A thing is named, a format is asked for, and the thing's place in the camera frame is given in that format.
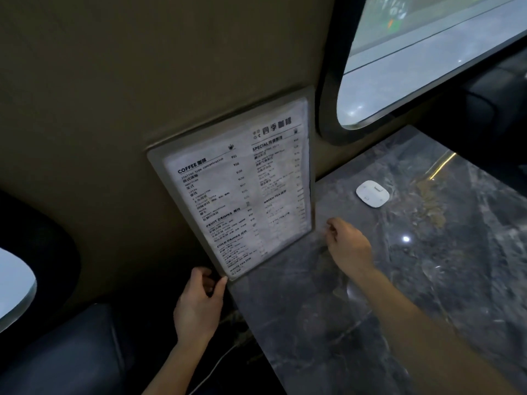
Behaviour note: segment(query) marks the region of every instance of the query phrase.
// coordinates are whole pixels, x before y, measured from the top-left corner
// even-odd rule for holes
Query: menu
[[[163,165],[234,279],[312,229],[308,101],[212,134]]]

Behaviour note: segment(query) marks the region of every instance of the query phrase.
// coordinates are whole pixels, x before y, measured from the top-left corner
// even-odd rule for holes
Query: left hand
[[[218,328],[223,305],[223,293],[227,277],[215,284],[206,267],[192,269],[190,279],[174,309],[174,325],[178,334],[178,345],[198,347],[205,351],[207,344]]]

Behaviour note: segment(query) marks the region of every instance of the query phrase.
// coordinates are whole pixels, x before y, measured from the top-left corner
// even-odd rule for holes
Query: white device
[[[367,180],[357,188],[357,195],[372,208],[382,206],[390,199],[390,193],[380,184]]]

